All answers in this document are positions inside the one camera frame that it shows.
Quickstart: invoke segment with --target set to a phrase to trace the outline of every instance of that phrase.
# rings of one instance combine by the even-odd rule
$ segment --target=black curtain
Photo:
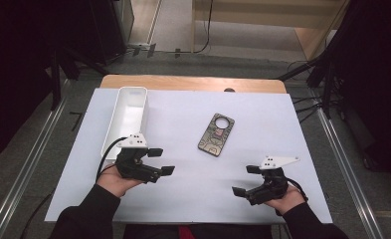
[[[52,90],[49,66],[46,41],[24,4],[0,0],[0,152]]]
[[[391,1],[352,0],[353,21],[332,62],[341,93],[375,142],[365,152],[391,171]]]

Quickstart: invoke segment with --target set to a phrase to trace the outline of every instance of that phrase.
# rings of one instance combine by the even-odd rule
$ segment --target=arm
[[[111,220],[120,197],[140,183],[121,178],[115,166],[107,169],[79,206],[61,213],[50,238],[112,238]]]
[[[304,201],[297,188],[289,186],[282,199],[275,199],[265,204],[280,211],[292,238],[347,239],[348,237],[333,224],[322,224]]]

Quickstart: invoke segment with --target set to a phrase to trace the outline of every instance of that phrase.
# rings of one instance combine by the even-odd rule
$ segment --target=black cable
[[[105,151],[104,155],[102,156],[101,158],[101,162],[99,163],[99,167],[98,167],[98,171],[97,171],[97,176],[96,176],[96,182],[99,178],[99,176],[101,175],[102,172],[104,172],[104,170],[106,170],[107,168],[105,168],[103,171],[101,171],[101,168],[102,168],[102,165],[104,164],[105,162],[105,158],[107,157],[108,153],[111,151],[111,149],[120,141],[122,140],[125,140],[127,139],[127,137],[120,137],[118,139],[116,139],[114,142],[111,143],[111,145],[107,148],[107,150]]]
[[[308,111],[313,108],[319,108],[320,106],[321,106],[321,103],[317,103],[317,104],[313,104],[312,106],[310,106],[308,108],[302,108],[302,109],[296,110],[295,112],[298,114],[298,113],[302,113],[302,112]]]
[[[28,222],[27,224],[25,225],[25,228],[24,230],[22,231],[22,234],[21,234],[21,237],[20,239],[25,239],[27,237],[27,234],[28,234],[28,228],[30,227],[31,225],[31,221],[33,220],[34,216],[37,214],[37,212],[40,210],[40,208],[44,205],[44,203],[46,203],[47,200],[49,200],[49,198],[53,195],[53,193],[55,192],[56,188],[53,189],[49,195],[47,195],[43,201],[40,202],[40,204],[37,206],[37,208],[34,210],[33,214],[31,214],[31,217],[28,219]]]
[[[209,15],[208,15],[208,27],[207,27],[207,42],[205,43],[204,47],[199,50],[199,51],[196,51],[196,52],[167,52],[167,51],[156,51],[156,52],[160,52],[160,53],[170,53],[170,54],[198,54],[198,53],[201,53],[203,52],[208,44],[210,44],[210,26],[211,26],[211,15],[212,15],[212,12],[213,12],[213,2],[214,0],[211,0],[211,3],[210,3],[210,12],[209,12]]]
[[[303,121],[305,121],[306,119],[308,119],[310,116],[312,116],[316,111],[318,111],[318,108],[315,108],[313,109],[313,111],[311,113],[309,113],[306,117],[304,117],[303,119],[301,119],[299,121],[299,123],[302,123]]]
[[[99,176],[101,176],[106,170],[108,170],[109,168],[114,167],[114,166],[115,166],[115,163],[113,163],[112,165],[109,165],[109,166],[103,168],[102,171],[99,173]]]
[[[293,179],[290,179],[288,177],[286,178],[286,180],[289,181],[291,184],[293,184],[293,186],[295,186],[299,190],[299,192],[300,192],[301,196],[303,197],[304,201],[308,201],[307,196],[304,193],[303,189],[301,188],[300,184],[298,184],[296,181],[294,181]]]
[[[307,64],[308,61],[294,61],[294,62],[291,62],[291,63],[288,65],[287,72],[290,71],[290,68],[291,68],[291,66],[292,66],[293,64],[295,64],[295,63],[300,63],[300,62],[305,62],[305,64],[308,66],[308,64]]]
[[[321,97],[312,97],[312,98],[298,98],[299,100],[293,102],[293,104],[297,104],[297,103],[300,103],[300,102],[304,102],[306,100],[317,100],[317,99],[321,99]]]

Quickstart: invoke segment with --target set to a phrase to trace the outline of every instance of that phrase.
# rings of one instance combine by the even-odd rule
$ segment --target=gray floor
[[[166,4],[168,3],[178,5],[176,1],[163,0],[162,8],[166,9]],[[161,24],[161,19],[167,19],[167,16],[165,16],[167,14],[165,11],[162,11],[159,15],[158,25],[153,36],[153,41],[157,44],[156,50],[174,51],[175,48],[181,48],[182,51],[185,51],[185,46],[187,47],[187,45],[178,45],[177,42],[176,44],[170,44],[171,41],[167,40],[170,38],[160,34],[163,32],[170,36],[169,32],[161,30],[162,27],[165,27]],[[214,32],[214,29],[218,31],[219,27],[212,28],[212,36],[218,33]],[[238,31],[237,29],[240,29],[240,27],[232,28],[229,31]],[[284,74],[287,70],[295,67],[295,65],[301,64],[291,65],[292,62],[304,60],[296,38],[293,38],[293,35],[290,33],[291,29],[275,28],[275,30],[274,34],[270,33],[269,36],[278,36],[279,34],[283,36],[280,39],[280,47],[275,45],[279,40],[272,39],[269,40],[270,42],[268,42],[269,45],[267,46],[252,47],[253,51],[244,50],[241,51],[244,54],[234,55],[235,51],[238,52],[241,46],[245,46],[242,48],[249,48],[249,46],[246,47],[247,45],[240,43],[236,45],[237,47],[235,45],[232,47],[232,43],[229,42],[227,44],[229,45],[228,48],[221,47],[222,45],[226,46],[226,44],[217,44],[212,38],[212,47],[208,54],[181,55],[179,58],[175,58],[174,55],[167,53],[156,52],[153,56],[148,56],[146,52],[141,52],[137,56],[132,54],[125,55],[109,65],[107,69],[114,74],[129,75],[152,74],[272,79]],[[228,36],[226,39],[234,41],[236,38],[232,36]],[[286,81],[288,93],[293,98],[310,97],[310,91],[304,82],[306,77],[307,73],[303,73],[296,76],[296,80]],[[79,130],[79,125],[73,130],[78,117],[71,113],[84,113],[86,111],[94,88],[99,86],[100,81],[101,76],[98,73],[85,67],[82,68],[78,81],[70,81],[71,85],[68,93],[64,94],[64,96],[67,96],[65,98],[65,107],[60,114],[60,118],[48,143],[42,151],[40,160],[25,188],[21,200],[14,210],[13,216],[8,218],[9,223],[1,238],[19,238],[34,209],[56,187]],[[33,149],[34,142],[37,140],[49,116],[50,104],[51,96],[48,96],[20,128],[9,146],[0,154],[0,206],[14,184],[17,175],[20,173],[30,151]],[[296,104],[295,107],[302,109],[312,104],[312,101],[305,101]],[[307,113],[300,114],[299,118],[302,119],[305,115]],[[332,112],[331,115],[333,116],[332,122],[336,127],[349,162],[376,215],[378,225],[384,237],[391,238],[391,174],[366,170],[361,161],[360,150],[349,129],[336,112]],[[336,156],[328,142],[318,114],[314,114],[305,120],[301,127],[334,223],[345,231],[350,238],[368,238],[357,207],[352,199],[352,194],[344,181]],[[49,236],[54,226],[44,222],[49,204],[50,200],[38,211],[30,225],[27,238],[47,238]],[[122,224],[114,224],[115,238],[121,238],[120,235],[123,228],[124,225]],[[278,233],[278,227],[276,226],[274,227],[276,238],[279,238]]]
[[[162,0],[160,15],[151,44],[156,50],[190,51],[192,0]],[[195,51],[207,41],[208,24],[196,21]],[[212,22],[207,56],[302,61],[301,50],[293,28]]]

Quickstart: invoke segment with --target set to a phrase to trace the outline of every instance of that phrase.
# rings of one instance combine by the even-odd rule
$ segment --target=floor
[[[151,4],[155,1],[132,1],[132,3],[136,2]],[[154,46],[158,54],[153,58],[145,55],[140,56],[146,53],[141,53],[134,58],[125,57],[123,67],[120,65],[122,64],[121,61],[116,61],[114,67],[110,67],[110,69],[127,68],[127,74],[171,75],[176,72],[176,74],[186,73],[194,76],[210,74],[230,77],[228,76],[230,74],[242,78],[252,69],[226,70],[226,68],[223,68],[222,72],[218,72],[216,69],[205,66],[205,72],[199,73],[197,72],[198,68],[191,66],[196,65],[198,67],[206,58],[209,59],[209,62],[213,61],[216,64],[215,66],[218,66],[220,62],[226,62],[226,64],[231,62],[233,65],[246,68],[250,68],[250,65],[251,67],[260,68],[261,64],[267,66],[270,62],[273,62],[273,66],[280,66],[281,73],[282,69],[289,71],[305,61],[294,29],[212,23],[209,45],[200,54],[200,58],[192,60],[189,56],[187,58],[181,57],[179,61],[184,62],[183,65],[165,65],[168,61],[172,64],[173,53],[176,49],[180,49],[181,52],[190,50],[190,21],[187,17],[181,17],[189,16],[190,3],[191,0],[162,0],[154,3],[159,8],[154,11],[158,14],[154,21],[155,24],[149,27],[152,32],[144,35],[142,40],[131,38],[130,41],[133,41],[135,46],[142,45],[146,48]],[[135,11],[135,20],[138,14],[140,13]],[[202,31],[202,29],[206,29],[206,23],[197,22],[197,29],[201,29],[201,31],[197,31],[199,34],[196,37],[196,49],[201,49],[206,42],[206,32]],[[149,64],[156,64],[158,61],[164,65],[156,66],[156,68],[148,67]],[[134,67],[132,69],[133,64],[147,67]],[[252,71],[250,72],[252,78],[271,76],[272,74],[273,69],[270,69],[269,74],[266,70],[257,75]],[[308,72],[304,72],[285,82],[291,96],[305,98],[313,94],[313,91],[305,86],[304,80],[307,75]],[[85,80],[64,85],[64,94],[68,98],[65,99],[61,115],[55,116],[55,113],[50,115],[46,111],[46,106],[50,105],[50,98],[47,98],[15,135],[12,140],[14,145],[10,145],[15,150],[5,150],[0,155],[0,168],[4,168],[4,170],[0,170],[0,178],[3,178],[3,180],[0,180],[0,203],[6,198],[6,195],[12,192],[12,185],[15,184],[16,176],[21,174],[21,168],[26,163],[27,158],[35,156],[40,160],[39,163],[32,165],[35,167],[35,173],[23,182],[25,185],[32,185],[23,188],[22,193],[24,193],[26,200],[11,202],[11,207],[16,211],[13,215],[10,215],[11,218],[8,217],[11,223],[0,228],[1,231],[6,230],[6,233],[0,238],[18,238],[28,219],[28,216],[24,217],[22,215],[29,215],[30,211],[42,202],[45,195],[48,195],[56,187],[58,177],[62,174],[63,165],[68,158],[70,148],[78,132],[74,125],[79,122],[77,120],[79,114],[85,112],[94,88],[99,85],[99,76],[92,71],[84,70],[80,79]],[[311,102],[302,104],[305,105],[296,104],[296,108],[309,107]],[[314,158],[320,183],[327,195],[334,223],[348,232],[351,238],[391,238],[391,175],[385,172],[371,172],[363,167],[361,153],[349,129],[343,120],[338,117],[337,112],[332,112],[332,115],[334,117],[330,121],[316,115],[306,120],[301,126],[310,147],[310,153]],[[52,125],[52,127],[45,125],[46,119],[54,119],[57,124]],[[331,132],[326,131],[325,126],[335,128],[335,137],[340,142],[341,149],[339,145],[330,143],[331,137],[328,137],[328,134]],[[33,148],[33,142],[38,140],[42,132],[48,131],[51,137],[45,140],[40,139],[44,145],[44,153],[36,151]],[[58,148],[59,143],[67,146]],[[347,167],[351,169],[353,176],[343,174],[343,167],[345,167],[345,165],[342,165],[343,160],[347,160]],[[349,184],[352,184],[352,182],[348,182],[349,180],[352,180],[354,185],[359,185],[359,188],[349,186]],[[365,199],[356,200],[357,195],[355,194],[357,193],[363,194]],[[46,203],[38,211],[28,238],[45,238],[52,230],[53,225],[44,222],[48,206],[49,203]],[[375,218],[363,217],[363,211],[360,211],[362,209],[370,209],[371,215],[374,215]],[[120,238],[122,229],[123,225],[114,224],[114,232],[116,233],[114,238]],[[277,236],[280,234],[279,228],[274,229],[274,234]]]

